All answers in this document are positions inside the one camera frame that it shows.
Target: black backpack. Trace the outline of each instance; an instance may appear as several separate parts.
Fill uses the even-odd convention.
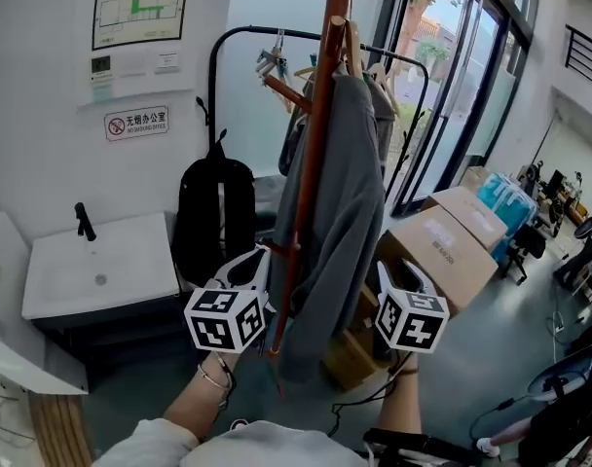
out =
[[[225,263],[255,247],[255,191],[246,164],[228,160],[220,140],[207,156],[194,162],[181,178],[179,210],[172,256],[181,275],[198,286]],[[224,223],[221,224],[218,186],[224,186]],[[224,252],[220,241],[225,228]]]

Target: clothing rack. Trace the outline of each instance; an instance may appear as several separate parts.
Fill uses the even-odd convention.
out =
[[[263,26],[244,26],[237,27],[227,31],[214,44],[209,58],[209,72],[208,72],[208,123],[209,123],[209,147],[216,141],[216,72],[218,66],[218,52],[224,42],[231,36],[242,33],[259,33],[259,34],[278,34],[280,31],[284,36],[291,36],[295,38],[305,38],[309,40],[318,40],[320,48],[318,52],[318,65],[314,84],[313,101],[309,101],[297,91],[286,86],[272,76],[267,76],[264,79],[264,84],[282,94],[296,105],[300,106],[305,112],[311,113],[309,120],[309,128],[305,145],[305,158],[301,177],[301,186],[298,195],[298,206],[296,212],[296,219],[294,222],[294,234],[292,243],[288,248],[273,247],[276,254],[281,254],[287,258],[287,278],[283,290],[283,297],[281,303],[280,314],[278,318],[277,330],[271,353],[278,354],[280,342],[285,331],[287,317],[290,307],[291,294],[298,282],[298,276],[301,267],[301,254],[303,244],[309,241],[309,233],[311,230],[311,223],[315,212],[315,199],[317,195],[317,186],[319,177],[324,162],[324,155],[326,149],[326,131],[330,117],[330,110],[333,95],[333,80],[332,74],[340,63],[340,53],[342,43],[344,41],[345,32],[345,16],[348,13],[350,0],[326,0],[326,9],[324,13],[324,23],[322,26],[321,35],[315,33],[307,33],[304,31],[297,31],[291,29],[279,29]],[[389,197],[389,192],[397,177],[401,162],[406,156],[411,137],[417,127],[420,118],[422,105],[426,97],[426,90],[428,86],[428,73],[426,67],[409,57],[394,54],[392,52],[371,47],[368,45],[361,45],[361,48],[367,52],[380,54],[383,56],[395,58],[404,62],[414,64],[419,67],[424,74],[424,86],[420,95],[415,116],[411,123],[409,132],[407,133],[402,151],[400,153],[400,163],[397,165],[393,176],[388,186],[386,197]]]

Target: gray floor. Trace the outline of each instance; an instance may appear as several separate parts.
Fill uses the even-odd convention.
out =
[[[574,339],[584,326],[575,325],[583,306],[552,283],[551,272],[563,256],[563,242],[552,241],[540,260],[529,259],[528,280],[517,286],[510,276],[495,277],[480,296],[456,317],[432,355],[420,358],[420,404],[424,429],[439,439],[469,447],[468,430],[473,419],[500,402],[526,394],[528,383],[553,363],[554,346],[546,317],[559,299],[567,329],[561,340]],[[562,347],[556,344],[557,357]],[[95,448],[104,451],[126,437],[140,418],[160,416],[168,403],[195,371],[190,359],[148,362],[122,369],[107,378],[87,399],[87,415]],[[328,431],[334,424],[331,404],[367,396],[380,383],[340,395],[320,375],[306,385],[285,385],[281,399],[264,360],[244,355],[237,371],[239,388],[229,409],[215,424],[216,434],[232,418],[264,418],[294,428]],[[363,433],[375,424],[379,403],[345,409],[335,439],[361,449]],[[523,401],[502,413],[482,420],[476,433],[491,435],[513,420],[540,409]],[[514,449],[504,457],[515,454]]]

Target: faucet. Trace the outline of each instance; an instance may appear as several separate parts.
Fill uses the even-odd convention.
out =
[[[75,204],[75,217],[80,220],[78,235],[82,236],[85,234],[87,241],[93,242],[97,236],[94,233],[93,225],[91,225],[91,220],[89,220],[89,215],[86,214],[86,208],[82,202]]]

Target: sink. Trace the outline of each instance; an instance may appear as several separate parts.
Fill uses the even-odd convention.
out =
[[[28,320],[133,305],[179,293],[164,213],[34,241],[23,295]]]

